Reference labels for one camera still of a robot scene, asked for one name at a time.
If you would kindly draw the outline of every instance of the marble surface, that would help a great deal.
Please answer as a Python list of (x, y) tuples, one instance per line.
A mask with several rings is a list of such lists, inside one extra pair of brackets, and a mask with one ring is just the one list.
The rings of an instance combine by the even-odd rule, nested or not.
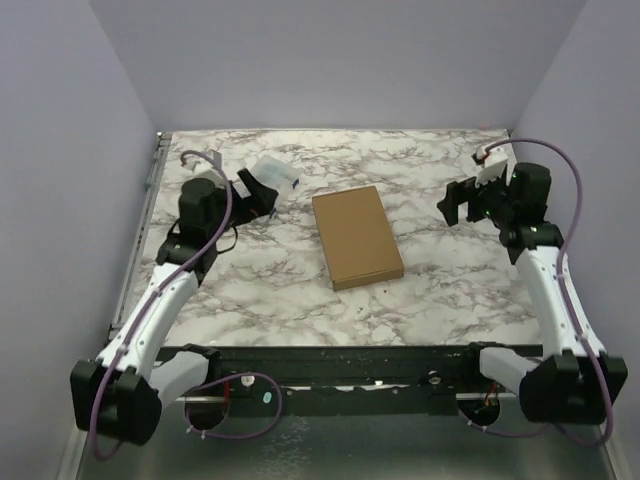
[[(477, 172), (470, 155), (496, 131), (200, 131), (173, 136), (136, 298), (177, 216), (186, 149), (216, 149), (231, 179), (263, 155), (302, 172), (275, 218), (239, 228), (185, 306), (167, 345), (438, 345), (538, 343), (531, 301), (488, 221), (448, 228), (436, 209), (445, 186)], [(195, 174), (206, 171), (204, 163)], [(333, 292), (311, 198), (376, 185), (405, 277)], [(232, 242), (228, 232), (219, 249)]]

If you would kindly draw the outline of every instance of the metal floor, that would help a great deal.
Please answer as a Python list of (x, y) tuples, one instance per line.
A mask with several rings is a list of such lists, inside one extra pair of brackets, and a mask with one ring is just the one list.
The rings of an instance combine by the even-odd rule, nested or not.
[[(248, 432), (261, 422), (268, 419), (229, 419), (225, 430)], [(532, 428), (511, 400), (503, 401), (495, 427)], [(145, 447), (127, 445), (106, 463), (94, 460), (85, 448), (78, 478), (615, 479), (603, 448), (576, 446), (555, 431), (533, 439), (497, 438), (472, 430), (457, 417), (284, 417), (270, 433), (241, 442), (203, 441), (185, 432), (182, 405), (173, 404)], [(595, 432), (581, 431), (585, 435)]]

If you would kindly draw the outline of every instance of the wire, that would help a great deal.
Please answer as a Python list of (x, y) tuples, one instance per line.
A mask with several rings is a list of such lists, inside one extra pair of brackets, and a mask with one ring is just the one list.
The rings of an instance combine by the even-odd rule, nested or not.
[(156, 299), (158, 299), (162, 295), (163, 291), (167, 288), (167, 286), (171, 282), (173, 282), (173, 280), (175, 280), (175, 278), (178, 275), (180, 275), (180, 273), (192, 267), (193, 264), (196, 263), (202, 255), (204, 255), (211, 247), (215, 245), (216, 241), (218, 241), (218, 239), (224, 233), (227, 223), (229, 223), (229, 218), (231, 217), (231, 207), (232, 207), (233, 197), (231, 192), (231, 183), (229, 182), (229, 179), (227, 178), (227, 176), (224, 174), (222, 169), (215, 164), (215, 162), (211, 157), (209, 157), (208, 155), (202, 152), (197, 152), (195, 150), (185, 150), (184, 152), (182, 152), (182, 154), (180, 155), (180, 160), (183, 164), (185, 163), (185, 160), (184, 160), (185, 157), (188, 155), (195, 155), (209, 162), (211, 166), (216, 170), (216, 172), (224, 180), (224, 188), (227, 194), (227, 205), (225, 208), (224, 217), (220, 222), (220, 226), (218, 227), (216, 232), (213, 234), (211, 239), (207, 242), (207, 244), (204, 247), (202, 247), (198, 252), (196, 252), (196, 254), (193, 255), (193, 257), (191, 257), (184, 264), (178, 267), (171, 275), (169, 275), (158, 286), (157, 289), (151, 292), (151, 294), (149, 295), (149, 298), (142, 305), (142, 308), (138, 312), (138, 315), (136, 315), (135, 319), (133, 320), (133, 323), (131, 324), (131, 327), (129, 328), (124, 339), (122, 340), (122, 347), (118, 349), (118, 351), (113, 357), (113, 360), (111, 361), (111, 364), (109, 365), (109, 367), (107, 367), (107, 371), (105, 372), (104, 376), (102, 377), (102, 380), (100, 381), (100, 384), (98, 385), (98, 390), (96, 391), (96, 396), (93, 400), (93, 407), (91, 409), (91, 418), (89, 421), (89, 445), (91, 446), (93, 455), (98, 460), (109, 460), (111, 457), (113, 457), (113, 455), (117, 453), (117, 451), (120, 449), (120, 446), (122, 445), (122, 441), (118, 441), (108, 453), (103, 453), (102, 451), (100, 451), (100, 447), (98, 446), (98, 413), (100, 412), (100, 403), (102, 402), (102, 397), (104, 396), (104, 392), (107, 389), (107, 385), (109, 384), (109, 380), (111, 379), (113, 372), (115, 371), (117, 365), (120, 363), (120, 360), (122, 359), (122, 357), (125, 355), (127, 351), (127, 347), (131, 343), (131, 340), (133, 340), (133, 337), (136, 331), (138, 330), (138, 327), (140, 326), (145, 315), (151, 308), (151, 305), (153, 305)]
[(562, 159), (567, 163), (573, 176), (576, 181), (576, 208), (573, 213), (573, 219), (571, 220), (571, 225), (569, 227), (569, 233), (565, 237), (565, 241), (560, 247), (560, 251), (558, 252), (558, 258), (556, 260), (556, 276), (558, 277), (558, 285), (560, 286), (560, 293), (562, 294), (562, 299), (567, 306), (567, 311), (569, 313), (569, 318), (571, 319), (571, 323), (573, 328), (575, 329), (578, 339), (587, 353), (587, 357), (593, 364), (593, 368), (596, 373), (596, 377), (598, 378), (598, 384), (600, 386), (600, 390), (602, 392), (602, 400), (604, 403), (604, 408), (606, 412), (606, 426), (602, 436), (595, 441), (586, 441), (579, 437), (574, 436), (570, 432), (568, 432), (564, 427), (558, 427), (558, 429), (564, 433), (567, 438), (573, 440), (574, 442), (584, 445), (584, 446), (600, 446), (606, 443), (609, 438), (611, 438), (611, 434), (613, 433), (613, 404), (611, 402), (611, 394), (609, 393), (609, 387), (607, 385), (607, 380), (604, 376), (604, 372), (600, 363), (598, 362), (598, 358), (596, 357), (595, 352), (589, 345), (587, 337), (585, 335), (584, 329), (580, 324), (580, 319), (578, 318), (578, 314), (576, 312), (575, 306), (573, 305), (573, 301), (571, 300), (571, 296), (569, 295), (569, 290), (567, 288), (566, 279), (564, 277), (564, 272), (562, 271), (562, 267), (564, 265), (564, 260), (567, 254), (567, 249), (569, 248), (569, 244), (573, 239), (573, 236), (576, 232), (576, 227), (578, 226), (578, 220), (580, 219), (580, 213), (582, 212), (582, 179), (580, 177), (580, 172), (578, 171), (578, 167), (576, 164), (569, 158), (569, 156), (562, 151), (560, 148), (555, 145), (545, 142), (544, 140), (537, 140), (535, 138), (511, 138), (507, 140), (500, 140), (498, 142), (492, 143), (488, 145), (485, 149), (487, 153), (491, 152), (496, 147), (501, 145), (507, 145), (512, 143), (532, 143), (536, 145), (542, 145), (543, 147), (547, 147), (558, 155), (562, 157)]
[(546, 433), (547, 430), (549, 430), (549, 427), (550, 427), (550, 425), (544, 425), (543, 427), (539, 428), (538, 430), (534, 430), (533, 432), (527, 432), (527, 433), (504, 432), (502, 430), (494, 430), (492, 428), (488, 428), (486, 426), (478, 425), (477, 423), (472, 422), (471, 420), (469, 420), (469, 417), (467, 417), (462, 412), (462, 410), (458, 410), (458, 413), (466, 421), (466, 423), (467, 423), (467, 425), (469, 427), (474, 428), (476, 430), (479, 430), (482, 433), (488, 433), (489, 435), (493, 435), (495, 437), (503, 437), (503, 438), (532, 438), (532, 437), (537, 437), (539, 435), (542, 435), (543, 433)]
[(278, 397), (278, 409), (276, 410), (276, 413), (274, 414), (273, 419), (265, 427), (261, 428), (257, 432), (243, 433), (243, 434), (240, 434), (240, 435), (227, 435), (225, 433), (216, 433), (216, 432), (207, 431), (207, 430), (198, 430), (197, 428), (195, 428), (192, 425), (191, 418), (189, 417), (189, 411), (187, 410), (185, 412), (185, 420), (189, 424), (189, 429), (187, 431), (188, 432), (195, 431), (195, 432), (197, 432), (197, 433), (199, 433), (199, 434), (201, 434), (203, 436), (212, 437), (212, 438), (222, 438), (224, 440), (249, 440), (251, 438), (257, 438), (257, 437), (259, 437), (261, 435), (264, 435), (269, 430), (271, 430), (273, 427), (275, 427), (276, 424), (278, 423), (278, 420), (280, 419), (280, 415), (282, 414), (282, 391), (280, 390), (280, 387), (278, 386), (278, 383), (273, 378), (271, 378), (268, 375), (265, 375), (264, 373), (253, 373), (253, 372), (235, 373), (233, 375), (229, 375), (228, 377), (220, 378), (220, 379), (218, 379), (218, 380), (216, 380), (214, 382), (210, 382), (210, 383), (206, 383), (204, 385), (200, 385), (199, 387), (194, 388), (192, 391), (204, 390), (205, 388), (215, 387), (216, 385), (220, 385), (221, 383), (229, 382), (229, 381), (235, 380), (237, 378), (248, 377), (248, 376), (265, 379), (271, 385), (273, 385), (273, 388), (276, 391), (276, 396)]
[(233, 233), (235, 235), (235, 238), (233, 240), (233, 245), (231, 245), (229, 248), (225, 248), (224, 250), (218, 250), (218, 255), (222, 255), (223, 253), (230, 252), (231, 250), (236, 248), (236, 243), (238, 243), (238, 229), (235, 226), (231, 228), (233, 228)]
[(491, 396), (491, 394), (493, 392), (496, 392), (496, 397), (497, 397), (497, 395), (498, 395), (498, 392), (496, 391), (497, 387), (498, 387), (498, 384), (496, 382), (493, 382), (493, 385), (491, 385), (491, 388), (489, 389), (489, 391), (487, 392), (487, 394), (484, 397), (485, 406), (489, 405), (489, 397)]

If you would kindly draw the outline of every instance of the lavender wall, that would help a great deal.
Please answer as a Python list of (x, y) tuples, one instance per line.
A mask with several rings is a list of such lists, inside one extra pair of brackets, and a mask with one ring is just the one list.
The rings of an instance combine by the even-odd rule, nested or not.
[(91, 0), (161, 130), (513, 127), (585, 0)]
[[(617, 429), (640, 475), (640, 3), (589, 0), (518, 122), (515, 136), (564, 147), (584, 180), (584, 213), (570, 249), (585, 310), (630, 378), (617, 403)], [(539, 148), (520, 160), (552, 168), (551, 218), (567, 227), (574, 208), (570, 172)]]
[(0, 5), (0, 477), (55, 478), (156, 142), (84, 0)]

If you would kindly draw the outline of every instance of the brown cardboard box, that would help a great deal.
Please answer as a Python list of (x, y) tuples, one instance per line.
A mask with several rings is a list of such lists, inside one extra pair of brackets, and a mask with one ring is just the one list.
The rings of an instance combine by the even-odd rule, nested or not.
[(312, 199), (333, 290), (404, 276), (404, 264), (376, 187)]

